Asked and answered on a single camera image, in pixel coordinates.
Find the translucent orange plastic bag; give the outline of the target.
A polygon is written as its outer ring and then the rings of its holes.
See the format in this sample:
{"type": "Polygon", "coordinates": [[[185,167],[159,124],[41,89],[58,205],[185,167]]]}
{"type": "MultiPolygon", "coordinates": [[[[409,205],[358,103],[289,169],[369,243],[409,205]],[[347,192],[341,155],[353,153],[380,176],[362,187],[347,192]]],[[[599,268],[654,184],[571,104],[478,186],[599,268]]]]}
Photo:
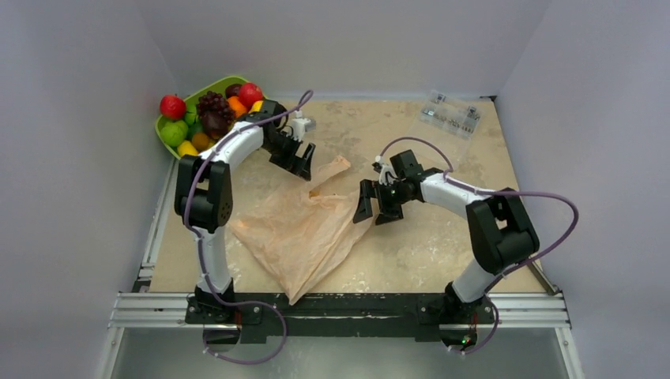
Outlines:
{"type": "Polygon", "coordinates": [[[309,182],[287,182],[228,222],[292,306],[341,265],[371,228],[370,219],[353,221],[357,189],[346,194],[330,190],[350,167],[347,159],[336,156],[313,170],[309,182]]]}

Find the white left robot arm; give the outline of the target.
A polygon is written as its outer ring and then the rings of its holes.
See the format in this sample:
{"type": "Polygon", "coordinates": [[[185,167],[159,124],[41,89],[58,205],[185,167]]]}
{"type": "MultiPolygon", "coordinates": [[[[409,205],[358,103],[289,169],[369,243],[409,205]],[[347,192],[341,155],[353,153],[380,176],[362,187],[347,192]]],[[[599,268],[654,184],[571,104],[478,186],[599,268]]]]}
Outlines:
{"type": "Polygon", "coordinates": [[[194,237],[200,279],[194,291],[198,307],[217,323],[235,315],[233,280],[226,262],[224,227],[233,210],[231,175],[253,152],[264,149],[270,163],[311,180],[315,146],[298,151],[315,121],[303,115],[300,106],[286,109],[264,100],[258,111],[245,114],[231,131],[211,148],[196,156],[184,156],[178,165],[175,212],[194,237]]]}

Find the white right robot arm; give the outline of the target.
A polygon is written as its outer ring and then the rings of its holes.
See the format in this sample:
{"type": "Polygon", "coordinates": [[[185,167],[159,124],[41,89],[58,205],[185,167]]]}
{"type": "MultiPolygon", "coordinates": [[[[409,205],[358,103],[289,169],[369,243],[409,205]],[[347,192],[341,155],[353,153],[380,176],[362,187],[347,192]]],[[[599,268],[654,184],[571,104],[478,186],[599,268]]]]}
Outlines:
{"type": "Polygon", "coordinates": [[[378,179],[359,184],[359,200],[353,223],[373,216],[375,224],[402,220],[402,206],[420,201],[444,208],[466,220],[473,253],[466,269],[445,289],[443,309],[453,321],[463,321],[475,309],[503,271],[536,253],[540,241],[520,197],[512,189],[493,191],[451,178],[437,167],[424,168],[411,150],[392,156],[389,163],[377,159],[378,179]]]}

